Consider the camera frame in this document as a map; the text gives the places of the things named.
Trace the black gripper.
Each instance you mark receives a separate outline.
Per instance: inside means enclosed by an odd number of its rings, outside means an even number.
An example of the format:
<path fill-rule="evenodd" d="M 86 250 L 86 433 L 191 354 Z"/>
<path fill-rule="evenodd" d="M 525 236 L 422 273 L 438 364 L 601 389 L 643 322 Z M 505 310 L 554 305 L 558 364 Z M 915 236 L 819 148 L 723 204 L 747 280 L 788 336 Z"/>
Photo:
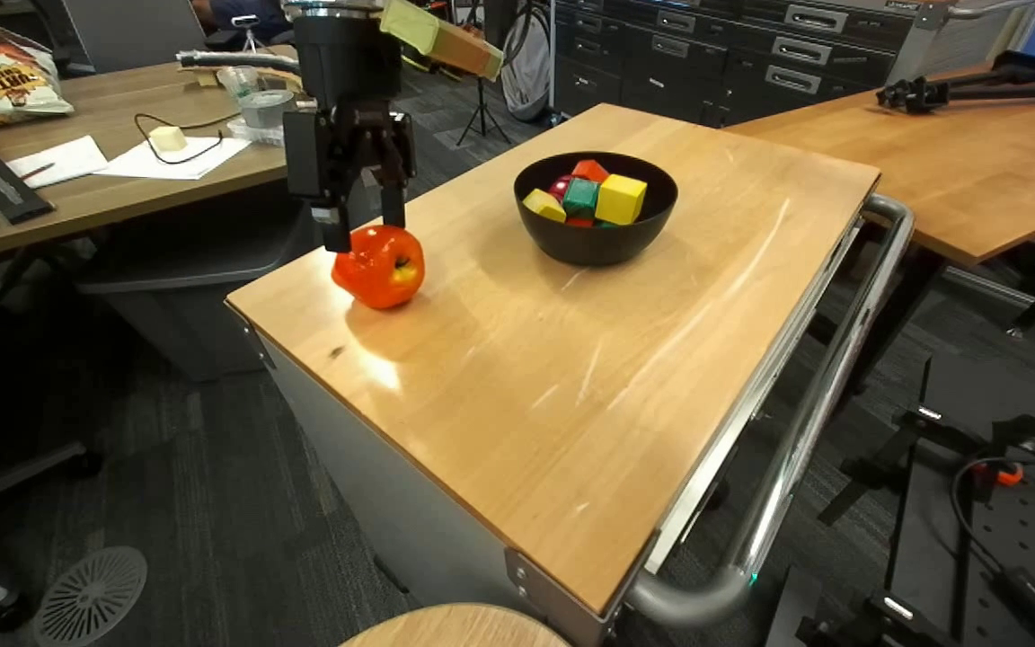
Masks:
<path fill-rule="evenodd" d="M 295 199 L 324 200 L 324 244 L 353 246 L 348 199 L 364 172 L 379 183 L 384 227 L 407 228 L 402 185 L 414 177 L 414 123 L 386 105 L 298 101 L 282 111 L 282 163 Z"/>

